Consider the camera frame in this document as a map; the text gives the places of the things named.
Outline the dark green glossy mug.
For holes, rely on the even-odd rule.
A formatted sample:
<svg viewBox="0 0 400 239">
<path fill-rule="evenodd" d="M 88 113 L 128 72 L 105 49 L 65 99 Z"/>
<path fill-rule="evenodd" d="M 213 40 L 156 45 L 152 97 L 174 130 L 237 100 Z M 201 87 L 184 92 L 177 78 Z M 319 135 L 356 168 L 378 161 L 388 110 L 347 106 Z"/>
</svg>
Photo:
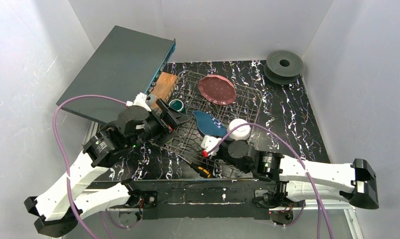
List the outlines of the dark green glossy mug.
<svg viewBox="0 0 400 239">
<path fill-rule="evenodd" d="M 169 106 L 179 113 L 186 114 L 185 104 L 179 99 L 174 99 L 170 101 Z"/>
</svg>

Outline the pink patterned bowl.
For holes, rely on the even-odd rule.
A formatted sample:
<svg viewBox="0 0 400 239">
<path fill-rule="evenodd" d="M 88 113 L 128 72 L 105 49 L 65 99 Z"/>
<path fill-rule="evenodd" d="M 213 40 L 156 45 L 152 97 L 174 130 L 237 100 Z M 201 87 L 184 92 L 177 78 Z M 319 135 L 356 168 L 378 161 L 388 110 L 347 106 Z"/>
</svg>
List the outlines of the pink patterned bowl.
<svg viewBox="0 0 400 239">
<path fill-rule="evenodd" d="M 233 130 L 235 127 L 247 123 L 244 119 L 234 119 L 229 123 L 228 131 Z M 247 140 L 251 133 L 251 127 L 249 125 L 241 126 L 233 131 L 229 138 L 233 140 Z"/>
</svg>

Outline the dark blue plate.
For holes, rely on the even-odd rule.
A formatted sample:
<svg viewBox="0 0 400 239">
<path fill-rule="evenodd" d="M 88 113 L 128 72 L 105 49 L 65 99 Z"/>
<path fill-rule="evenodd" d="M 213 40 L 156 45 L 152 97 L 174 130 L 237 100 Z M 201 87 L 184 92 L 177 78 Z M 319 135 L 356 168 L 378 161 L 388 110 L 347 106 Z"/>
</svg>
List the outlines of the dark blue plate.
<svg viewBox="0 0 400 239">
<path fill-rule="evenodd" d="M 192 114 L 202 136 L 224 137 L 228 133 L 226 127 L 212 115 L 202 111 L 193 111 Z"/>
</svg>

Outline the pink polka dot plate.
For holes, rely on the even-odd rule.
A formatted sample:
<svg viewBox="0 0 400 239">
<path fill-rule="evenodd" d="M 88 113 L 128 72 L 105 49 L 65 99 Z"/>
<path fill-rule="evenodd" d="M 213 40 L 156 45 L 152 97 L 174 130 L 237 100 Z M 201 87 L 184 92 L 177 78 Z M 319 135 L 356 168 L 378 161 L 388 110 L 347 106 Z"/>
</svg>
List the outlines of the pink polka dot plate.
<svg viewBox="0 0 400 239">
<path fill-rule="evenodd" d="M 207 75 L 199 80 L 198 90 L 206 100 L 217 105 L 230 105 L 237 98 L 234 84 L 220 75 Z"/>
</svg>

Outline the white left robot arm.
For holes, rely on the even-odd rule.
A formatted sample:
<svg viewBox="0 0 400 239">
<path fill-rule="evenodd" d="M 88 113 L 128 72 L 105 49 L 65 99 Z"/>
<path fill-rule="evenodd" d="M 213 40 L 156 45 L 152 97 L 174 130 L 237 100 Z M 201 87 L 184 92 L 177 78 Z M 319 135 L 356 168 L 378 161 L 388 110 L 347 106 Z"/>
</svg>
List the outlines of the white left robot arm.
<svg viewBox="0 0 400 239">
<path fill-rule="evenodd" d="M 92 136 L 73 163 L 64 157 L 65 173 L 43 194 L 28 197 L 24 205 L 36 216 L 37 232 L 59 238 L 86 217 L 115 206 L 127 205 L 143 217 L 145 209 L 157 206 L 158 193 L 142 190 L 131 180 L 89 195 L 84 190 L 120 159 L 123 151 L 142 146 L 148 141 L 164 145 L 177 134 L 177 129 L 190 117 L 173 109 L 162 99 L 156 101 L 159 110 L 152 110 L 144 99 L 127 102 L 116 121 Z"/>
</svg>

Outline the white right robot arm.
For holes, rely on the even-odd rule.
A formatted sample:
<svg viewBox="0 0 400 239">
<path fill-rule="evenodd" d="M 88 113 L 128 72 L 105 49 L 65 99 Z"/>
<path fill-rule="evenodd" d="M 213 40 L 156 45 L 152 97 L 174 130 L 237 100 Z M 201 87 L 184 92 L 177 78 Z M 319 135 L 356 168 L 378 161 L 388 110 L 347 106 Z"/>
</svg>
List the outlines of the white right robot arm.
<svg viewBox="0 0 400 239">
<path fill-rule="evenodd" d="M 361 209 L 379 208 L 376 173 L 365 159 L 343 164 L 298 160 L 257 150 L 244 140 L 224 142 L 211 155 L 251 173 L 255 179 L 273 182 L 274 187 L 261 196 L 262 203 L 270 208 L 312 199 L 339 200 Z"/>
</svg>

